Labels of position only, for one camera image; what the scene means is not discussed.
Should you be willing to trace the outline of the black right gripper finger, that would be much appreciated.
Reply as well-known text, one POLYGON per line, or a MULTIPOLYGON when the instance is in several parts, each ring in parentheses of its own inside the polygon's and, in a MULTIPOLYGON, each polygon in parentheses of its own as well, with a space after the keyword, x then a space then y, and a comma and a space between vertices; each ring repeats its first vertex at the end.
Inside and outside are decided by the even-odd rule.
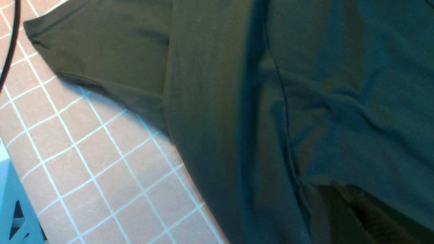
POLYGON ((433 231, 352 184, 318 186, 312 201, 315 244, 432 244, 433 231))

